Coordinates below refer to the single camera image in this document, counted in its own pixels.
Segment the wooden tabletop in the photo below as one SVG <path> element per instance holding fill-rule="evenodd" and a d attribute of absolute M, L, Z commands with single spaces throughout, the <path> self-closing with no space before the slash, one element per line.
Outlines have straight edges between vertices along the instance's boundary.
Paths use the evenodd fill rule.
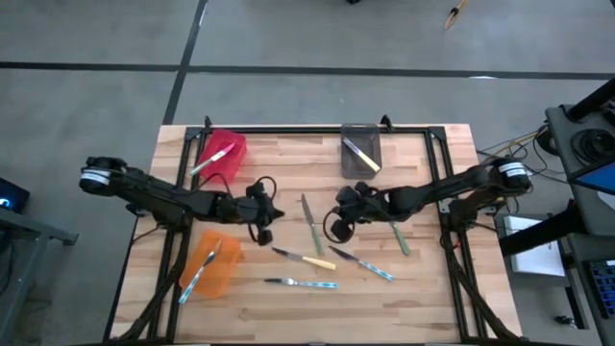
<path fill-rule="evenodd" d="M 470 127 L 445 127 L 455 173 L 477 164 Z M 175 182 L 184 133 L 185 126 L 160 129 L 152 175 Z M 322 218 L 334 206 L 336 192 L 355 183 L 341 177 L 339 135 L 246 136 L 248 152 L 231 187 L 233 194 L 243 195 L 246 185 L 253 184 L 258 177 L 274 177 L 278 183 L 274 204 L 285 212 L 285 217 L 270 227 L 274 235 L 272 245 L 317 257 L 303 214 L 301 194 L 307 196 L 320 230 Z M 382 135 L 381 153 L 382 170 L 370 185 L 386 188 L 424 185 L 431 181 L 423 136 Z M 441 164 L 440 172 L 441 175 L 444 172 Z M 205 188 L 223 187 L 206 185 Z M 480 221 L 490 223 L 488 218 Z M 139 220 L 135 236 L 154 226 L 153 219 Z M 387 223 L 357 226 L 352 240 L 339 246 L 393 275 L 395 281 L 390 283 L 329 249 L 322 259 L 336 263 L 335 271 L 285 259 L 270 246 L 259 247 L 250 239 L 245 226 L 196 222 L 190 252 L 204 230 L 215 230 L 237 237 L 245 259 L 237 266 L 224 298 L 206 300 L 193 293 L 180 307 L 176 342 L 458 341 L 447 266 L 438 243 L 440 226 L 436 208 L 425 207 L 399 227 L 410 247 L 409 257 L 402 254 Z M 320 235 L 323 245 L 329 245 Z M 521 334 L 496 235 L 476 228 L 468 236 L 481 295 L 510 330 Z M 152 297 L 163 240 L 164 231 L 159 231 L 132 247 L 111 336 L 124 333 Z M 263 281 L 278 277 L 336 282 L 339 288 L 286 286 Z M 472 310 L 466 295 L 464 305 L 473 331 Z M 166 325 L 168 306 L 168 302 L 163 305 L 162 326 Z"/>

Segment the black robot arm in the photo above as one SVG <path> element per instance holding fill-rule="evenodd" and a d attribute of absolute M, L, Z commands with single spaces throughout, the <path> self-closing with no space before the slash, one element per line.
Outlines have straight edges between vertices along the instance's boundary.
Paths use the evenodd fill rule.
<path fill-rule="evenodd" d="M 266 227 L 283 216 L 260 180 L 246 188 L 245 197 L 233 198 L 230 192 L 176 187 L 115 158 L 88 158 L 79 186 L 87 193 L 120 197 L 132 212 L 148 210 L 164 227 L 182 227 L 189 215 L 200 221 L 255 225 L 258 235 L 250 232 L 259 245 L 271 242 Z"/>
<path fill-rule="evenodd" d="M 354 188 L 345 186 L 337 193 L 335 201 L 338 206 L 327 215 L 335 213 L 340 218 L 331 227 L 335 238 L 327 232 L 327 217 L 323 228 L 329 240 L 346 242 L 352 237 L 356 223 L 403 222 L 427 204 L 474 190 L 467 198 L 455 199 L 449 204 L 447 227 L 458 231 L 476 221 L 477 212 L 482 207 L 499 198 L 524 194 L 530 187 L 523 164 L 514 159 L 473 166 L 463 173 L 419 187 L 378 190 L 359 182 Z"/>

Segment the concrete floor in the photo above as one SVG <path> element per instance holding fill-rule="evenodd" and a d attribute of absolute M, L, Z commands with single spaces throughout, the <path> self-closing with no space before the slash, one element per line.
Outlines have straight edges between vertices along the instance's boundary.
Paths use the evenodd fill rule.
<path fill-rule="evenodd" d="M 614 73 L 607 0 L 210 0 L 191 63 Z M 179 64 L 198 0 L 10 0 L 0 4 L 0 62 Z M 54 245 L 37 282 L 52 305 L 24 313 L 43 345 L 96 342 L 135 222 L 121 200 L 86 195 L 88 156 L 147 169 L 175 73 L 0 70 L 0 176 L 32 191 L 27 213 L 81 234 Z M 175 124 L 469 123 L 477 147 L 535 130 L 546 107 L 603 81 L 188 74 Z M 551 168 L 557 159 L 549 157 Z M 529 165 L 540 167 L 533 153 Z M 569 187 L 535 178 L 521 211 L 560 211 Z M 540 299 L 548 294 L 551 300 Z M 513 282 L 524 336 L 596 345 L 595 329 L 553 323 L 563 288 Z M 33 331 L 33 319 L 41 327 Z"/>

